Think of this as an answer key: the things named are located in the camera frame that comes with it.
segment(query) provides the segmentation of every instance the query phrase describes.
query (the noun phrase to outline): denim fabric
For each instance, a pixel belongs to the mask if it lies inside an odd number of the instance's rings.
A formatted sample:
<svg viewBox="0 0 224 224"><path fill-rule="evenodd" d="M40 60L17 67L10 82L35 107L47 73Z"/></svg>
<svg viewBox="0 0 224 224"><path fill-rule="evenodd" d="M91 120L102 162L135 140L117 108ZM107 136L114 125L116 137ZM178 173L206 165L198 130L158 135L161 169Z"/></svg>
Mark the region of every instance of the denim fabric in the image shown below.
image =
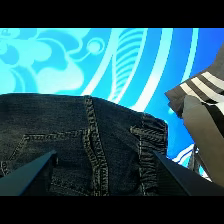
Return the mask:
<svg viewBox="0 0 224 224"><path fill-rule="evenodd" d="M0 95L2 175L51 150L51 195L157 195L152 150L166 155L167 125L88 95Z"/></svg>

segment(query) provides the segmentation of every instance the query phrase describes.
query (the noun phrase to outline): blue patterned surface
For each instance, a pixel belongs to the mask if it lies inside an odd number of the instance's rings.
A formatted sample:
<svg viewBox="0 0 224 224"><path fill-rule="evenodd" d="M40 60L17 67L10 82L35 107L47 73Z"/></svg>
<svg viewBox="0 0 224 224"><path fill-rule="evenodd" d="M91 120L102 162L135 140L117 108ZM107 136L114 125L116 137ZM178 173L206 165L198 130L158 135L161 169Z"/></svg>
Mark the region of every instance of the blue patterned surface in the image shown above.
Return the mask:
<svg viewBox="0 0 224 224"><path fill-rule="evenodd" d="M193 141L164 93L209 66L223 40L223 28L0 28L0 94L88 94L150 113L186 166Z"/></svg>

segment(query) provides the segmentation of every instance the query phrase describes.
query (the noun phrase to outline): jeans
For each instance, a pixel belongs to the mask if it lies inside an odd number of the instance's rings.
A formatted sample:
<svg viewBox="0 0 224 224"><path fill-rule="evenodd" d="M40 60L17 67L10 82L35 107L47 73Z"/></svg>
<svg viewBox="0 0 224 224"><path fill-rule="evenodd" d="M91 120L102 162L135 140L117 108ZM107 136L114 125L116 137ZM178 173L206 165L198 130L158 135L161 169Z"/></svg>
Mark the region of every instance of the jeans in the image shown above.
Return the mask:
<svg viewBox="0 0 224 224"><path fill-rule="evenodd" d="M0 172L51 150L50 195L156 196L152 150L167 153L167 124L107 100L34 93L0 95Z"/></svg>

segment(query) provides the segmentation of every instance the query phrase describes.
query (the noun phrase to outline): black and white striped cloth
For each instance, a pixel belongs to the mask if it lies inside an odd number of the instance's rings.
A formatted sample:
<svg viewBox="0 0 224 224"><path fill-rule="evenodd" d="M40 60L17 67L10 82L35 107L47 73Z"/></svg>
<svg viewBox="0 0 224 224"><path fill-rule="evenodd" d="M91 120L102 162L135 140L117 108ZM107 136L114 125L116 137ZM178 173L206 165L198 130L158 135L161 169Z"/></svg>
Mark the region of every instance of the black and white striped cloth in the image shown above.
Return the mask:
<svg viewBox="0 0 224 224"><path fill-rule="evenodd" d="M183 101L186 95L197 97L203 104L209 107L213 113L224 113L224 44L220 48L214 63L189 78L185 82L169 90L165 95L170 100L169 106L181 117Z"/></svg>

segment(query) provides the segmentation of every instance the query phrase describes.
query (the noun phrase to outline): dark blue jeans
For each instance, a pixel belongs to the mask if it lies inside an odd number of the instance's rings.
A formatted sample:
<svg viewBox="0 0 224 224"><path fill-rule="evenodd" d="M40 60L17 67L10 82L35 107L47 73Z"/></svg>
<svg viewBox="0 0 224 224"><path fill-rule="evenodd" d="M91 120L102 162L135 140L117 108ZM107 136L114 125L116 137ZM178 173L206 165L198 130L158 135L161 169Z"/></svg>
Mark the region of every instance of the dark blue jeans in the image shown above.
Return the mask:
<svg viewBox="0 0 224 224"><path fill-rule="evenodd" d="M167 125L91 96L0 95L0 161L5 176L56 150L56 196L157 195L152 150L167 152Z"/></svg>

